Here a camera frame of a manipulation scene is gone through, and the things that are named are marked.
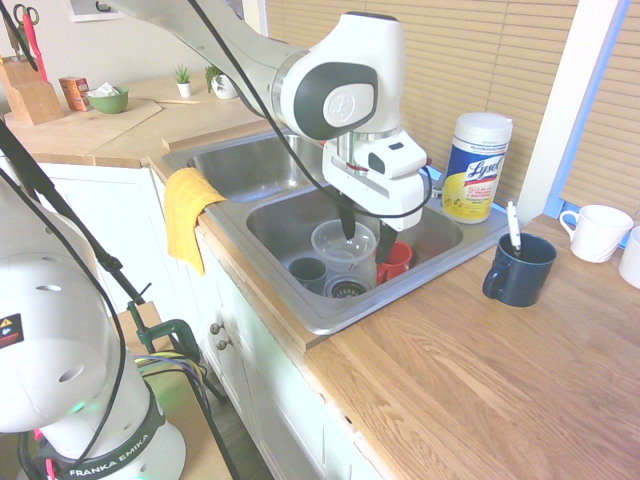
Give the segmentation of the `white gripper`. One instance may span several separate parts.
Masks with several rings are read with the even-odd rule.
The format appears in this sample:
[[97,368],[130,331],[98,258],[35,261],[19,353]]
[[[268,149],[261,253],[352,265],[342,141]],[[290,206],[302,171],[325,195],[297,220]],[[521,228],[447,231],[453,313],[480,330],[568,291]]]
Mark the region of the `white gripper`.
[[342,193],[339,214],[347,240],[355,236],[354,202],[381,217],[375,253],[377,264],[387,261],[398,232],[415,226],[421,220],[424,183],[417,171],[394,179],[371,169],[364,175],[355,175],[349,173],[347,164],[338,157],[337,143],[326,142],[323,147],[322,174]]

